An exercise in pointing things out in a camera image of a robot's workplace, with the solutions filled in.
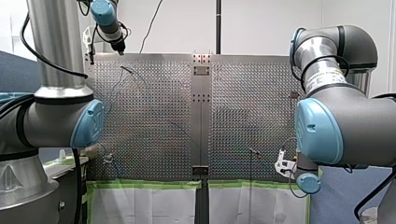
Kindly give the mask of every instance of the vertical metal post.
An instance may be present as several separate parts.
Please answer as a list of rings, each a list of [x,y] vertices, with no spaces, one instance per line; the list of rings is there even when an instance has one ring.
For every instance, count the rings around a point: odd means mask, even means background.
[[[216,54],[221,54],[221,0],[216,0]]]
[[[195,224],[209,223],[208,148],[211,116],[211,56],[192,55],[191,72],[191,135],[198,144],[191,150],[192,175],[202,186],[196,191]]]

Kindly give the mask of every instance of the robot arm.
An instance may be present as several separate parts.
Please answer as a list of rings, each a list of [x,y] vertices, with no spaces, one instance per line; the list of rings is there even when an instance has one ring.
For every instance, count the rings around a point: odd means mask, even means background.
[[[376,67],[373,39],[354,26],[302,31],[297,36],[291,56],[303,71],[306,89],[295,111],[295,177],[301,190],[319,191],[319,164],[393,166],[395,101],[368,99],[347,83],[342,72],[343,68],[361,73]]]
[[[54,224],[59,221],[60,192],[58,183],[48,180],[38,149],[94,144],[104,113],[84,76],[65,72],[84,70],[76,1],[28,0],[27,4],[37,55],[64,70],[38,59],[39,90],[0,102],[0,220]],[[77,204],[75,223],[81,203]]]
[[[121,30],[123,24],[117,20],[118,2],[118,0],[93,0],[91,14],[99,28],[97,30],[99,36],[122,55],[125,50],[125,36]]]

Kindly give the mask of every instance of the wire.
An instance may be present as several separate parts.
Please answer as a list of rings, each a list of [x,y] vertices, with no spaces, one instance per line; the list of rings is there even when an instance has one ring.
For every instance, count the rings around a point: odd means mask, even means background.
[[[35,97],[33,96],[33,94],[29,94],[9,101],[8,103],[0,107],[0,119],[5,117],[7,114],[9,114],[11,111],[18,108],[19,106],[24,104],[31,104],[34,100]]]
[[[93,55],[95,54],[94,40],[95,40],[96,32],[98,32],[98,23],[96,23],[95,28],[93,29],[93,34],[92,34],[91,51],[90,51],[91,64],[94,64]]]
[[[98,145],[105,151],[105,153],[107,155],[110,154],[110,153],[108,153],[107,148],[102,143],[98,143]],[[116,170],[116,173],[117,173],[117,179],[120,179],[120,168],[114,160],[115,160],[114,156],[112,157],[112,161],[105,161],[105,159],[104,159],[105,163],[112,163],[114,165],[114,169]]]
[[[144,83],[144,85],[145,85],[145,89],[146,89],[146,90],[149,90],[148,84],[147,84],[146,80],[143,79],[138,73],[134,73],[133,71],[131,71],[129,68],[127,68],[127,67],[125,67],[125,66],[120,66],[120,68],[122,68],[123,70],[127,71],[130,75],[137,75],[137,76],[143,81],[143,83]],[[152,114],[156,115],[155,111],[154,111],[154,110],[152,109],[152,107],[151,107],[151,103],[150,103],[150,102],[148,102],[148,108],[149,108],[149,110],[151,111]],[[186,135],[190,138],[190,140],[191,140],[198,148],[201,148],[201,146],[198,145],[198,143],[196,143],[196,142],[194,141],[194,139],[191,137],[191,135],[189,135],[182,127],[180,127],[180,125],[178,125],[178,124],[172,122],[172,121],[169,120],[169,119],[165,119],[165,121],[167,121],[168,123],[170,123],[170,124],[172,124],[172,125],[178,127],[184,134],[186,134]]]
[[[349,173],[349,174],[353,174],[353,169],[352,166],[350,166],[350,164],[347,164],[346,167],[343,167],[344,170]]]
[[[72,151],[76,165],[76,179],[77,179],[77,201],[76,201],[76,212],[75,212],[74,223],[78,224],[79,213],[81,210],[81,203],[82,203],[82,179],[81,179],[82,173],[81,173],[81,163],[79,161],[78,149],[72,148]]]
[[[289,189],[290,189],[291,193],[294,195],[294,197],[300,198],[300,199],[301,199],[301,198],[305,198],[306,196],[308,196],[308,194],[306,193],[306,194],[303,195],[303,196],[299,196],[299,195],[297,195],[297,194],[294,192],[293,188],[291,187],[291,175],[294,175],[294,174],[295,174],[295,172],[294,172],[293,170],[295,169],[296,165],[297,165],[297,162],[294,163],[292,169],[288,169],[288,170],[286,170],[286,171],[289,171],[289,172],[290,172],[290,175],[289,175]]]
[[[367,204],[370,200],[372,200],[374,196],[378,194],[384,187],[386,187],[395,177],[396,177],[396,169],[394,169],[392,173],[390,173],[390,175],[384,181],[382,181],[380,185],[378,185],[378,187],[376,187],[363,200],[361,200],[361,202],[358,205],[356,205],[355,210],[353,212],[358,220],[361,220],[359,211],[363,208],[363,206]]]
[[[152,23],[154,23],[155,18],[157,17],[158,10],[160,10],[160,6],[163,3],[163,0],[160,0],[160,3],[158,3],[157,9],[155,10],[154,16],[152,17],[151,23],[149,24],[148,32],[146,33],[146,36],[143,38],[142,42],[142,47],[140,48],[139,53],[142,53],[143,48],[145,47],[145,42],[146,39],[149,37],[149,32],[151,31]]]
[[[296,138],[296,137],[291,137],[291,138],[286,139],[286,140],[282,143],[282,147],[281,147],[282,151],[285,151],[285,146],[286,146],[286,144],[287,144],[289,141],[291,141],[291,140],[297,140],[297,138]]]
[[[303,27],[298,28],[296,30],[296,32],[294,32],[293,39],[290,41],[290,54],[289,54],[289,56],[290,56],[290,71],[291,71],[291,74],[294,76],[294,78],[299,81],[300,81],[300,78],[294,72],[294,66],[295,66],[294,54],[295,54],[295,46],[296,46],[297,38],[305,30],[306,29]]]
[[[324,55],[324,56],[317,57],[317,58],[315,58],[314,60],[312,60],[311,62],[309,62],[309,63],[305,66],[303,72],[301,73],[300,84],[301,84],[301,88],[303,89],[304,92],[305,92],[304,78],[305,78],[305,73],[306,73],[306,71],[308,70],[308,68],[309,68],[310,66],[312,66],[312,64],[317,63],[318,61],[320,61],[320,60],[322,60],[322,59],[325,59],[325,58],[334,58],[334,59],[336,59],[336,60],[339,60],[339,61],[343,62],[343,63],[346,65],[346,71],[345,71],[345,73],[344,73],[344,77],[347,77],[347,75],[348,75],[348,73],[349,73],[349,63],[348,63],[348,61],[347,61],[345,58],[343,58],[343,57],[341,57],[341,56],[338,56],[338,55]]]
[[[116,84],[114,84],[114,86],[111,88],[111,93],[110,93],[110,106],[108,107],[108,110],[107,110],[107,112],[106,112],[107,114],[110,113],[111,109],[113,109],[113,94],[114,94],[114,90],[115,90],[116,87],[119,86],[120,83],[122,82],[123,74],[124,74],[124,70],[121,70],[120,80],[119,80]]]
[[[88,14],[90,14],[90,8],[91,8],[91,0],[88,0],[88,3],[87,3],[87,11],[84,13],[84,11],[82,10],[82,7],[81,7],[81,2],[82,2],[83,0],[78,0],[78,7],[79,7],[79,11],[81,12],[81,14],[83,15],[83,16],[88,16]]]
[[[385,94],[377,95],[373,97],[373,99],[388,98],[388,97],[396,98],[396,93],[385,93]]]
[[[72,75],[72,76],[76,76],[76,77],[84,77],[84,78],[87,78],[87,77],[88,77],[88,76],[85,75],[85,74],[78,73],[78,72],[73,72],[73,71],[67,70],[67,69],[65,69],[65,68],[62,68],[61,66],[59,66],[59,65],[57,65],[57,64],[55,64],[55,63],[53,63],[53,62],[51,62],[51,61],[48,60],[46,57],[44,57],[42,54],[40,54],[40,53],[36,52],[34,49],[32,49],[32,48],[29,46],[29,44],[26,42],[25,38],[24,38],[24,32],[25,32],[25,30],[26,30],[27,24],[29,23],[29,20],[30,20],[29,13],[27,13],[26,19],[25,19],[25,21],[24,21],[24,23],[23,23],[23,26],[22,26],[22,28],[21,28],[21,33],[20,33],[21,42],[22,42],[22,44],[23,44],[31,53],[33,53],[33,54],[37,57],[37,59],[39,59],[39,60],[42,61],[43,63],[46,63],[47,65],[49,65],[49,66],[51,66],[51,67],[53,67],[53,68],[55,68],[55,69],[58,69],[58,70],[60,70],[60,71],[62,71],[62,72],[65,72],[65,73],[68,74],[68,75]]]

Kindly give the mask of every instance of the pegboard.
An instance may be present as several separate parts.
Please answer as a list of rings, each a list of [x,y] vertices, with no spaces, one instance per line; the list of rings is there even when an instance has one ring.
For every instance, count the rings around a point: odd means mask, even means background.
[[[89,179],[188,180],[201,164],[211,179],[284,180],[274,163],[303,95],[288,57],[210,56],[98,54],[86,63],[106,111]]]
[[[191,179],[190,57],[95,56],[88,67],[106,121],[89,179]]]
[[[288,57],[214,56],[212,74],[209,178],[280,180],[274,163],[303,95]],[[286,149],[290,160],[295,143]]]

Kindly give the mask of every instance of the white paper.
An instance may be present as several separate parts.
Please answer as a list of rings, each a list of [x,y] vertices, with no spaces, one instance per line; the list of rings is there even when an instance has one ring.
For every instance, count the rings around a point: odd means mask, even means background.
[[[94,224],[193,224],[195,189],[96,189]]]
[[[209,189],[209,222],[216,224],[305,224],[306,199],[287,189]]]

